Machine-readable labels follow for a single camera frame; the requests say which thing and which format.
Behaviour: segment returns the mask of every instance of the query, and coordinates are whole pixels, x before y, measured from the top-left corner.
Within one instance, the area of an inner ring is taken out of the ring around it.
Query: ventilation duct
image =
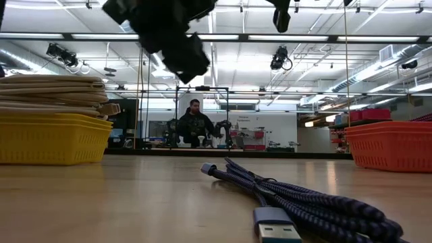
[[[351,86],[362,80],[377,75],[392,66],[414,61],[415,59],[421,57],[421,53],[424,50],[428,49],[430,46],[431,45],[410,45],[409,47],[406,47],[401,51],[394,53],[392,55],[393,58],[385,58],[385,61],[383,63],[380,61],[380,57],[377,57],[374,60],[354,69],[350,73],[348,79],[346,79],[346,77],[343,77],[339,80],[336,80],[336,85],[326,90],[326,92],[339,92],[342,89],[348,87],[348,85]],[[316,103],[317,101],[320,101],[325,97],[325,95],[305,97],[300,100],[300,105]]]
[[[6,70],[23,70],[38,74],[71,75],[67,70],[23,48],[0,41],[0,63]]]

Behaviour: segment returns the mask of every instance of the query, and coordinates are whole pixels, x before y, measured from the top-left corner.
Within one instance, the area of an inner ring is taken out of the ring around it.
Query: black jacket
[[[210,119],[202,113],[196,115],[190,114],[189,108],[178,122],[178,134],[183,137],[185,143],[190,143],[192,147],[200,146],[198,136],[205,137],[204,143],[207,141],[206,129],[210,134],[213,134],[215,127]]]

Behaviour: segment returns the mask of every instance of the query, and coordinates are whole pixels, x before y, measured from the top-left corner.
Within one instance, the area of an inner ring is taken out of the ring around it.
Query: usb cable
[[[332,243],[406,242],[400,239],[401,226],[371,205],[262,178],[225,160],[226,171],[211,163],[202,165],[201,171],[241,187],[259,201],[261,207],[253,213],[254,230],[262,243],[302,242],[297,229]]]

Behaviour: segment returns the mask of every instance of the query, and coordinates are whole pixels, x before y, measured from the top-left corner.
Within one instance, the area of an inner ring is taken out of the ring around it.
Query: yellow plastic basket
[[[74,165],[99,162],[111,124],[76,114],[2,114],[0,163]]]

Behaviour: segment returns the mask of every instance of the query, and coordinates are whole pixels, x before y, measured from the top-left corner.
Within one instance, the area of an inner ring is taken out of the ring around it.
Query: orange plastic basket
[[[359,167],[432,172],[432,122],[385,121],[345,131]]]

